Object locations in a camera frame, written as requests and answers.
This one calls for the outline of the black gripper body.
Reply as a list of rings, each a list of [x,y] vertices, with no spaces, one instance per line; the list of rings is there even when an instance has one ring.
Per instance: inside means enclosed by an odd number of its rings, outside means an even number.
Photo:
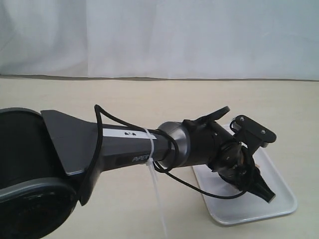
[[[252,192],[258,184],[260,170],[248,148],[235,147],[211,162],[211,170],[240,191]]]

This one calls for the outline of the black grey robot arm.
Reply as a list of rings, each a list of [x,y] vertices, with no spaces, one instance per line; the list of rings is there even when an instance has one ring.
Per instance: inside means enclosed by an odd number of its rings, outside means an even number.
[[[60,227],[77,203],[86,205],[104,171],[145,164],[166,175],[206,165],[239,195],[271,202],[253,155],[276,135],[239,115],[225,130],[223,107],[194,120],[147,129],[118,119],[99,105],[88,122],[56,110],[0,111],[0,236],[40,239]]]

